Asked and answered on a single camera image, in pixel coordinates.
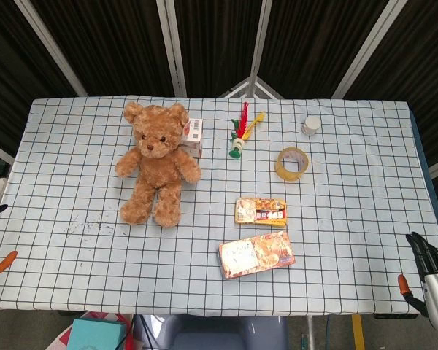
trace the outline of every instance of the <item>teddy bear leg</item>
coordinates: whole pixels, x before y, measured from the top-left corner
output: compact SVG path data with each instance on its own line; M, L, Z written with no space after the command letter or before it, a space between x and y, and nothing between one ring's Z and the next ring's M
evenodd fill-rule
M165 228L171 228L180 221L180 180L161 187L158 191L158 203L154 209L154 220Z
M147 182L138 178L133 195L120 210L120 216L128 224L141 224L147 220L151 214L155 189Z

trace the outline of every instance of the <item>cable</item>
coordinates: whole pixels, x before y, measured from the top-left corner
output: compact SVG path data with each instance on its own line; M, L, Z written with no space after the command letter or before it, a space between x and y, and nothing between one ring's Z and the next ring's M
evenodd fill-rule
M118 350L118 348L120 348L120 345L123 344L123 342L125 341L126 337L128 336L128 334L130 334L131 330L133 329L133 325L134 325L134 317L136 315L133 315L133 318L131 319L131 326L130 329L128 330L128 332L125 334L125 336L122 338L122 340L120 341L120 343L115 347L115 350Z
M328 315L328 318L326 319L326 339L324 343L324 349L329 350L329 318L331 315Z
M149 342L149 347L151 348L151 350L153 350L153 345L151 343L151 338L149 336L149 332L147 331L147 325L146 325L145 317L143 315L139 315L139 317L141 317L141 323L143 323L143 328L145 329L147 341Z

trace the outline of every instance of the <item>teddy bear ear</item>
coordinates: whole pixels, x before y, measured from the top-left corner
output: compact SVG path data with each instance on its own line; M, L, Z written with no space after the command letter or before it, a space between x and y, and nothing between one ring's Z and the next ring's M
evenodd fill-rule
M185 107L181 104L174 104L172 107L170 107L170 115L174 118L177 118L182 128L186 123L188 123L188 113L185 110Z
M143 112L143 106L136 104L135 102L130 102L125 106L125 111L123 111L123 116L128 120L130 124L133 124L134 118Z

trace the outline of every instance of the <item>table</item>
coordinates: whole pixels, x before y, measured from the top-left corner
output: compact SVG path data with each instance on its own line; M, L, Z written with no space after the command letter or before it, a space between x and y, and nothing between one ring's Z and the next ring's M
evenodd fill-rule
M136 174L114 167L134 143L128 101L184 104L204 120L202 180L184 184L178 227L120 221ZM404 102L255 100L266 112L241 160L228 156L231 118L244 99L113 96L35 100L0 214L0 308L205 316L416 312L402 299L403 273L421 297L404 234L438 246L438 224ZM301 125L319 115L322 129ZM282 148L299 147L310 166L299 182L274 172ZM224 281L224 241L269 233L234 223L239 196L284 198L296 264Z

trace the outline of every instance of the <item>teddy bear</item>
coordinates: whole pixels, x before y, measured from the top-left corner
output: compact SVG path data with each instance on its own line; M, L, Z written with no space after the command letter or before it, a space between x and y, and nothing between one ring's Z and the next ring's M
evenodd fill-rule
M127 177L138 168L139 174L120 216L129 224L145 222L157 191L154 220L163 227L175 226L180 221L182 177L190 183L201 178L196 161L178 148L188 114L181 104L166 108L130 102L123 116L133 125L137 143L118 161L115 172Z

